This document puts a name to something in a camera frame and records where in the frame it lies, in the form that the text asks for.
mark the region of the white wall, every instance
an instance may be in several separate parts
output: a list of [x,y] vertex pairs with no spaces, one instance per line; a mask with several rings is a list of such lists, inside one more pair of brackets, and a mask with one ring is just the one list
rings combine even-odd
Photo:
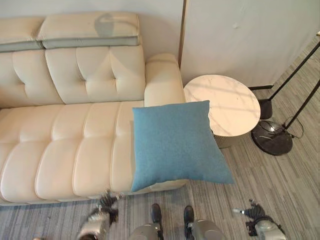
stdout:
[[220,74],[273,85],[319,30],[319,0],[189,0],[183,81]]
[[49,14],[128,11],[139,14],[146,58],[178,56],[183,0],[0,0],[0,18]]

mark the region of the round side table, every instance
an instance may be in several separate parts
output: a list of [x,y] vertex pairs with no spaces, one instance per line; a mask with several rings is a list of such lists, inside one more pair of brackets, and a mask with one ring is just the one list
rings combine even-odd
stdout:
[[221,75],[196,77],[184,87],[187,102],[210,100],[210,128],[219,148],[250,132],[260,118],[256,96],[241,82]]

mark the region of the black lamp base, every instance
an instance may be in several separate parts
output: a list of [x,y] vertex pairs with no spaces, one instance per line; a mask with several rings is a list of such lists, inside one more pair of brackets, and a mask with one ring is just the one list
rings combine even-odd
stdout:
[[272,103],[269,99],[259,99],[260,119],[269,119],[272,117]]
[[273,121],[260,121],[251,131],[251,137],[262,151],[273,156],[287,154],[293,146],[291,135]]

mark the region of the blue pillow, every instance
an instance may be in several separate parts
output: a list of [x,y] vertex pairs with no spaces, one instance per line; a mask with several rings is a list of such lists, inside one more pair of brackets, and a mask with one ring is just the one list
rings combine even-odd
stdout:
[[133,108],[131,191],[178,179],[234,182],[211,132],[208,113],[209,101]]

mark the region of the sofa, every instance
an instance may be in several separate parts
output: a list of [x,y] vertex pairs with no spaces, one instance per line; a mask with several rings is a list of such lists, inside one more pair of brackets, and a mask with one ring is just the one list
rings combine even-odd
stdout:
[[0,205],[187,182],[131,192],[132,108],[185,102],[176,58],[145,61],[136,14],[0,18],[0,33]]

